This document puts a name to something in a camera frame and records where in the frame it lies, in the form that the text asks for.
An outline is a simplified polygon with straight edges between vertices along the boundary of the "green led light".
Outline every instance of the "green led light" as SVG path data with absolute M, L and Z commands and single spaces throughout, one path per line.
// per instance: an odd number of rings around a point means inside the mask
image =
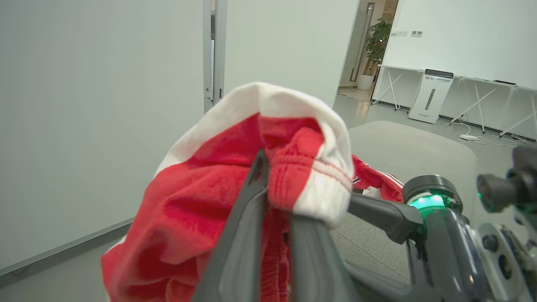
M 418 210 L 425 209 L 428 207 L 445 207 L 444 199 L 440 195 L 430 195 L 425 197 L 420 197 L 409 204 Z

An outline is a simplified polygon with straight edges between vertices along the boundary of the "open doorway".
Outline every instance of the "open doorway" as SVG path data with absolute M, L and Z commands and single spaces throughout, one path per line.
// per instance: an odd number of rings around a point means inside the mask
M 361 0 L 353 25 L 338 93 L 371 100 L 398 0 Z

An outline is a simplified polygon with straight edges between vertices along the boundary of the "gray carpet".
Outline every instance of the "gray carpet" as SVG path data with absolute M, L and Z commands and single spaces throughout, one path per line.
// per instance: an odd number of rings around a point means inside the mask
M 389 121 L 374 121 L 349 130 L 352 153 L 372 168 L 395 175 L 403 183 L 425 174 L 437 174 L 453 182 L 472 216 L 478 203 L 475 179 L 477 158 L 468 147 L 436 134 Z M 332 231 L 343 258 L 386 277 L 409 282 L 404 245 L 347 214 Z

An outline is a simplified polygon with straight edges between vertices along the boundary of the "white air purifier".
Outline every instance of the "white air purifier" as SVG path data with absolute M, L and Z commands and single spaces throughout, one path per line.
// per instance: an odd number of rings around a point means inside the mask
M 426 69 L 418 88 L 416 101 L 410 109 L 408 117 L 431 124 L 436 123 L 452 83 L 452 73 Z

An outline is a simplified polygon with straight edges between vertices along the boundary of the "potted plant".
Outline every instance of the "potted plant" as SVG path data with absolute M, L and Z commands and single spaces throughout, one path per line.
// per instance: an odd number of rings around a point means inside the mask
M 380 18 L 379 22 L 369 27 L 372 34 L 366 40 L 367 63 L 364 73 L 358 76 L 358 89 L 369 90 L 375 78 L 376 66 L 382 60 L 391 31 L 391 20 Z

